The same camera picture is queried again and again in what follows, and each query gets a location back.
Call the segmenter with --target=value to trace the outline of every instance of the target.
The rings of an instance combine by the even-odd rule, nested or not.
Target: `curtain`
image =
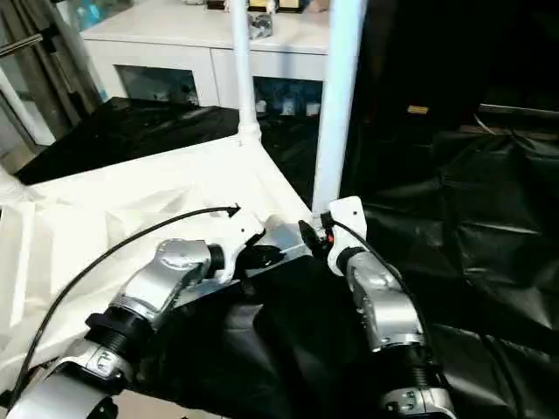
[[[0,17],[9,40],[37,33],[43,42],[15,54],[32,100],[56,139],[79,124],[100,104],[89,74],[75,63],[61,36],[54,9],[43,0],[1,0]]]

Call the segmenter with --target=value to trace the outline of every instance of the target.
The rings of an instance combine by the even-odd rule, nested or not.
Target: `black cloth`
[[[308,201],[318,124],[267,115],[263,144]],[[19,173],[43,182],[234,134],[237,113],[111,100]],[[556,419],[559,147],[517,136],[354,127],[348,191],[427,319],[459,417]],[[177,311],[135,388],[232,419],[375,417],[343,279],[303,258]]]
[[[369,241],[417,294],[464,415],[559,417],[559,145],[402,130],[360,152]]]
[[[318,119],[266,114],[259,117],[259,123],[264,148],[310,203]],[[233,109],[112,98],[16,176],[24,184],[50,181],[213,141],[237,131],[238,111]]]

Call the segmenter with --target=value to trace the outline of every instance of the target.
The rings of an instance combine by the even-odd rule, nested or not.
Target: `white metal pipe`
[[[24,102],[22,102],[22,100],[19,99],[19,96],[17,95],[10,81],[6,77],[6,74],[3,72],[1,66],[0,66],[0,92],[2,92],[3,96],[6,98],[6,101],[10,104],[14,113],[17,115],[17,117],[19,118],[19,120],[21,121],[22,125],[25,127],[25,129],[27,130],[31,138],[37,144],[45,144],[45,145],[50,144],[50,142],[44,138],[41,129],[39,128],[38,124],[31,116],[29,111],[25,108]]]
[[[366,6],[366,0],[332,2],[328,68],[314,172],[314,214],[327,211],[328,204],[340,195]]]
[[[252,137],[259,140],[260,125],[254,104],[246,0],[231,0],[231,21],[238,83],[238,133],[243,139]]]

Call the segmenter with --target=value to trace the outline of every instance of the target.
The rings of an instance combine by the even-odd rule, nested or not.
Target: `white sheet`
[[[311,214],[259,143],[236,136],[0,193],[0,389],[13,382],[32,335],[57,292],[103,251],[176,214],[233,205],[263,223]],[[92,271],[59,308],[34,363],[85,332],[120,285],[165,238],[219,237],[226,214],[196,216],[155,231]]]

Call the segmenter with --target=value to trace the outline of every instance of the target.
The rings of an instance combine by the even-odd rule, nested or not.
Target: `black cable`
[[[108,251],[106,251],[101,256],[99,256],[97,259],[95,259],[86,269],[84,269],[76,277],[74,277],[74,279],[72,279],[72,281],[70,281],[68,283],[68,285],[66,287],[64,287],[62,292],[52,302],[49,310],[46,312],[46,315],[43,317],[43,321],[41,322],[41,325],[38,327],[37,331],[35,332],[35,337],[33,338],[33,341],[31,342],[31,344],[29,346],[29,350],[27,351],[27,355],[24,358],[24,363],[22,364],[21,369],[19,370],[19,374],[18,374],[17,380],[16,380],[16,385],[14,386],[14,389],[13,389],[12,394],[11,394],[10,405],[8,407],[8,411],[10,411],[14,407],[14,405],[16,404],[17,400],[19,399],[19,396],[21,395],[21,393],[24,389],[25,377],[26,377],[27,372],[29,370],[29,366],[31,365],[33,355],[35,354],[38,343],[41,341],[41,337],[43,336],[43,333],[45,332],[46,327],[48,326],[49,322],[51,321],[52,315],[54,314],[54,312],[56,311],[56,309],[58,308],[60,302],[62,302],[64,297],[72,290],[72,288],[74,286],[76,286],[76,284],[78,284],[80,282],[81,279],[83,279],[83,277],[85,277],[91,270],[93,270],[93,268],[95,268],[98,264],[103,262],[105,259],[107,259],[109,256],[113,255],[118,250],[122,249],[127,244],[130,244],[130,243],[134,242],[135,240],[137,240],[141,237],[144,237],[147,234],[149,234],[149,233],[151,233],[155,230],[159,230],[162,227],[165,227],[166,225],[176,223],[177,221],[181,221],[181,220],[183,220],[185,218],[189,218],[191,216],[199,216],[201,214],[209,214],[209,213],[212,213],[212,212],[222,212],[223,211],[223,212],[227,212],[229,214],[229,216],[233,216],[238,210],[239,210],[239,207],[214,207],[214,208],[207,208],[207,209],[198,209],[196,211],[191,211],[191,212],[187,212],[185,214],[181,214],[180,216],[174,216],[174,217],[170,218],[169,220],[166,220],[166,221],[163,221],[162,223],[158,223],[156,225],[153,225],[153,226],[151,226],[151,227],[149,227],[145,230],[142,230],[142,231],[134,234],[133,236],[130,236],[130,237],[122,240],[120,243],[113,246]]]

